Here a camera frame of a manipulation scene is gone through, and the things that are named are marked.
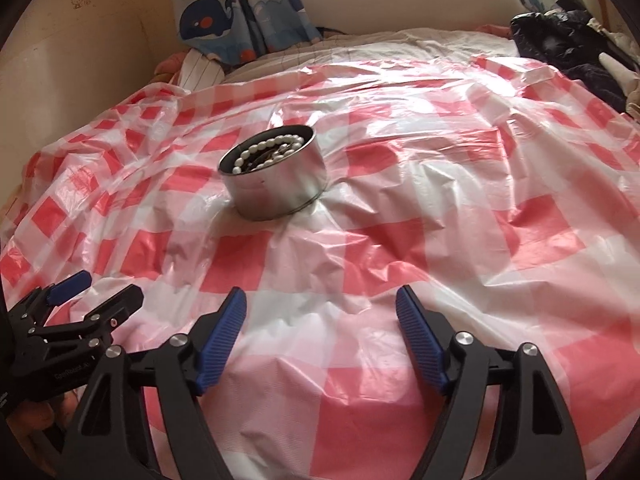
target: red and white checkered plastic sheet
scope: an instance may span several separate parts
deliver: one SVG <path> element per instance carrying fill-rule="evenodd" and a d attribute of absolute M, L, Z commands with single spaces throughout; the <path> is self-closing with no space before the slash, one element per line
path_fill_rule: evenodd
<path fill-rule="evenodd" d="M 328 189 L 294 216 L 244 221 L 218 161 L 291 123 L 318 133 Z M 409 478 L 442 406 L 396 320 L 411 283 L 486 344 L 542 348 L 593 478 L 640 412 L 639 158 L 638 128 L 530 60 L 152 85 L 32 158 L 2 228 L 2 277 L 12 304 L 90 270 L 94 286 L 54 322 L 137 283 L 143 309 L 115 332 L 129 351 L 244 288 L 247 320 L 202 406 L 234 477 L 251 480 Z M 495 395 L 487 405 L 469 474 Z"/>

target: metal screw cap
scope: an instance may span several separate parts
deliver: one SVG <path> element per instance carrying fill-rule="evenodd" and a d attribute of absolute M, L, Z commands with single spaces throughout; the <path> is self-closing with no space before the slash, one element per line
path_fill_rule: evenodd
<path fill-rule="evenodd" d="M 456 341 L 461 345 L 468 346 L 474 341 L 474 337 L 469 332 L 458 332 Z"/>
<path fill-rule="evenodd" d="M 106 352 L 104 354 L 109 359 L 113 359 L 114 357 L 118 357 L 120 354 L 122 354 L 122 346 L 111 345 L 109 348 L 107 348 L 107 350 L 106 350 Z"/>
<path fill-rule="evenodd" d="M 532 357 L 538 355 L 538 347 L 533 343 L 524 343 L 524 345 L 522 345 L 522 351 Z"/>
<path fill-rule="evenodd" d="M 176 334 L 176 335 L 172 335 L 169 338 L 169 344 L 175 347 L 184 346 L 187 344 L 188 341 L 189 341 L 189 336 L 187 336 L 186 334 Z"/>

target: metal tin can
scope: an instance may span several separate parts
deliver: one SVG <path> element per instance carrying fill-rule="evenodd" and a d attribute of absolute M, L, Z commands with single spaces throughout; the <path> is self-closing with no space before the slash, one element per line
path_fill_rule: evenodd
<path fill-rule="evenodd" d="M 276 136 L 299 136 L 305 142 L 295 153 L 271 166 L 233 173 L 234 163 L 242 152 Z M 254 221 L 271 220 L 301 210 L 318 198 L 327 184 L 316 133 L 303 125 L 281 126 L 245 140 L 222 157 L 218 171 L 238 212 Z"/>

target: pearl necklace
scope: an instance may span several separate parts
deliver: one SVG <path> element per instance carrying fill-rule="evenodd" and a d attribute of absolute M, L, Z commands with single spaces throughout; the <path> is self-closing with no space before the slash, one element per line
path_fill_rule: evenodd
<path fill-rule="evenodd" d="M 279 135 L 252 144 L 234 163 L 233 174 L 261 170 L 293 155 L 305 145 L 305 139 L 295 135 Z"/>

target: blue finger pad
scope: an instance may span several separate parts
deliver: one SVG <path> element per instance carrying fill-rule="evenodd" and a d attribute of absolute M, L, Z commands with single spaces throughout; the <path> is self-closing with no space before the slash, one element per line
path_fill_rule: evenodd
<path fill-rule="evenodd" d="M 200 353 L 199 375 L 196 379 L 199 395 L 202 395 L 210 386 L 218 384 L 245 317 L 246 295 L 238 289 L 229 298 L 225 311 Z"/>
<path fill-rule="evenodd" d="M 86 270 L 81 270 L 51 287 L 49 295 L 47 296 L 47 303 L 49 303 L 50 306 L 62 305 L 80 294 L 83 290 L 87 290 L 90 286 L 91 274 Z"/>
<path fill-rule="evenodd" d="M 420 307 L 404 288 L 396 294 L 396 314 L 422 377 L 444 394 L 449 386 L 444 368 L 444 350 L 429 328 Z"/>

